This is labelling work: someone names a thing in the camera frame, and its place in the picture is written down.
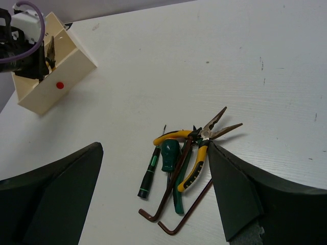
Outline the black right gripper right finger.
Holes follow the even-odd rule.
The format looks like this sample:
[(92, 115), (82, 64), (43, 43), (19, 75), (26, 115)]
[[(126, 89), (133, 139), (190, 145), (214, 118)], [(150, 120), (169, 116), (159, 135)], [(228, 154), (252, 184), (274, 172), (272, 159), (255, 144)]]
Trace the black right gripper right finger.
[(326, 190), (258, 168), (211, 143), (208, 159), (229, 244), (326, 244)]

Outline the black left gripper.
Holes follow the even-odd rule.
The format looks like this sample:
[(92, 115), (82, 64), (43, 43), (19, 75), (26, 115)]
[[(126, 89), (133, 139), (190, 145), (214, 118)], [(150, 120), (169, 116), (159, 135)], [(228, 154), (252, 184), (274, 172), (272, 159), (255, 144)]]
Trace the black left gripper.
[(30, 44), (23, 31), (11, 26), (12, 15), (1, 9), (1, 72), (43, 80), (49, 74), (43, 42)]

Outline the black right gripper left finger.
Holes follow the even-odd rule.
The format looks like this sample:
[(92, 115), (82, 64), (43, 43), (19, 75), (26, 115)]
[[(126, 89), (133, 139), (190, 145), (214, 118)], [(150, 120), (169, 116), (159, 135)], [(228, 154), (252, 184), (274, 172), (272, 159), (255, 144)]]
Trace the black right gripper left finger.
[(102, 160), (94, 142), (1, 180), (1, 244), (78, 244)]

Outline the long brown hex key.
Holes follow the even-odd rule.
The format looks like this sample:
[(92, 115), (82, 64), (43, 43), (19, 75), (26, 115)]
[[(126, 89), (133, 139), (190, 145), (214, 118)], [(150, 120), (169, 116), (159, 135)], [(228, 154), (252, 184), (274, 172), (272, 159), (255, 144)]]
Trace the long brown hex key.
[(161, 202), (156, 210), (156, 213), (154, 215), (149, 214), (146, 210), (144, 209), (139, 209), (138, 213), (143, 216), (146, 220), (150, 221), (150, 222), (156, 222), (157, 220), (159, 220), (159, 218), (161, 217), (162, 212), (165, 209), (166, 203), (170, 197), (170, 194), (173, 190), (173, 187), (175, 185), (175, 182), (177, 180), (177, 177), (181, 171), (181, 168), (183, 166), (183, 163), (185, 161), (185, 158), (187, 156), (188, 150), (191, 148), (192, 145), (192, 141), (193, 139), (191, 137), (188, 137), (186, 140), (186, 146), (185, 149), (182, 153), (182, 155), (180, 156), (179, 160), (176, 163), (176, 167), (175, 167), (175, 171), (173, 172), (173, 175), (171, 177), (171, 180), (169, 182), (168, 187), (165, 190), (165, 193), (161, 199)]

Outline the cream compartment tray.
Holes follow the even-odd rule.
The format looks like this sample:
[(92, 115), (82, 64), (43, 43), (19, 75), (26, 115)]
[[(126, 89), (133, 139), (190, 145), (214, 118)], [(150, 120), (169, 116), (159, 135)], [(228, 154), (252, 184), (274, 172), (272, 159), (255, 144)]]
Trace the cream compartment tray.
[[(56, 69), (41, 82), (12, 74), (17, 104), (39, 115), (45, 114), (96, 68), (81, 42), (66, 30), (54, 13), (48, 14), (45, 20), (44, 50), (48, 49), (51, 37), (54, 37)], [(57, 82), (62, 82), (64, 88), (58, 89)]]

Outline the red round knob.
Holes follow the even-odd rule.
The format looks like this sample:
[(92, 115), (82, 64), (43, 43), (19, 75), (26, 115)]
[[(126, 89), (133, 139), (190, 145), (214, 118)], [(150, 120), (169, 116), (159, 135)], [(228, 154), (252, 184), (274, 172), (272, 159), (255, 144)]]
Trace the red round knob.
[(56, 87), (57, 87), (58, 89), (63, 89), (63, 88), (64, 88), (64, 84), (63, 84), (62, 82), (57, 82), (57, 83), (56, 83)]

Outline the black green precision screwdriver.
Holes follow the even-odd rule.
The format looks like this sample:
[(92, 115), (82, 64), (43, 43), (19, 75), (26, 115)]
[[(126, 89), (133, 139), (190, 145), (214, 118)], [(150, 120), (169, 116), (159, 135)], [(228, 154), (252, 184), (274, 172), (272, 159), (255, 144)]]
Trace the black green precision screwdriver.
[(147, 199), (151, 190), (151, 186), (153, 183), (153, 178), (155, 174), (155, 170), (157, 167), (157, 163), (159, 160), (159, 155), (161, 152), (161, 147), (157, 145), (152, 153), (150, 162), (148, 164), (147, 170), (144, 174), (144, 177), (142, 179), (139, 191), (137, 196), (142, 199)]

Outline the green stubby screwdriver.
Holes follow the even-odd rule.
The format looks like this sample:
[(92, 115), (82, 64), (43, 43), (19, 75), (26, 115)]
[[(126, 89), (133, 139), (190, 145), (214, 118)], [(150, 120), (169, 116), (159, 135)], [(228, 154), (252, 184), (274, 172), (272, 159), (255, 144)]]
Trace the green stubby screwdriver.
[(177, 163), (180, 155), (180, 144), (177, 139), (168, 138), (161, 144), (161, 156), (162, 156), (162, 168), (161, 170), (168, 175), (175, 170), (175, 164)]

